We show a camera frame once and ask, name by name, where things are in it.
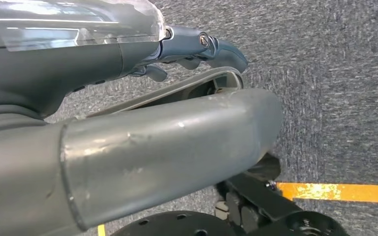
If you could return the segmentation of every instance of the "bolt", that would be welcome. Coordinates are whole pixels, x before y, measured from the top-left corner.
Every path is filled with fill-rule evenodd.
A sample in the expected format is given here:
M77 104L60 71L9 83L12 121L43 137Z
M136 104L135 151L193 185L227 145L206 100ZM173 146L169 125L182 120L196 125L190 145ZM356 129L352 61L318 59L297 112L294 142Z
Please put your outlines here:
M271 188L272 190L276 190L276 182L275 181L268 181L266 183L266 187Z
M201 44L204 48L207 48L209 46L209 40L208 40L208 37L206 35L204 35L204 34L201 35L199 40L200 40L200 42L201 42Z

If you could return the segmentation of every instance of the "yellow tape line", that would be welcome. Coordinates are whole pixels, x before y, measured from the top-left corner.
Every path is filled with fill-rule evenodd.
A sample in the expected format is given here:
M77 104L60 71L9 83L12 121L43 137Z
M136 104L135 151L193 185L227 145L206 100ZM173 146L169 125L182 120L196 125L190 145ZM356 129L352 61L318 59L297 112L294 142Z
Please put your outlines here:
M98 236L105 236L105 225L98 225Z
M378 203L378 185L326 184L326 183L278 183L283 196L293 200L317 199Z

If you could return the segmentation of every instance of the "clear plastic cover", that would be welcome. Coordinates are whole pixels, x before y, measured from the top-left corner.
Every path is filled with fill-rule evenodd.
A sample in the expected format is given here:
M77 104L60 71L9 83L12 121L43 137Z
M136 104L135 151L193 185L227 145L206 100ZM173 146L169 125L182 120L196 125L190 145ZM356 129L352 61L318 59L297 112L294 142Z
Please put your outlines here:
M163 15L148 0L0 0L0 47L10 51L164 37Z

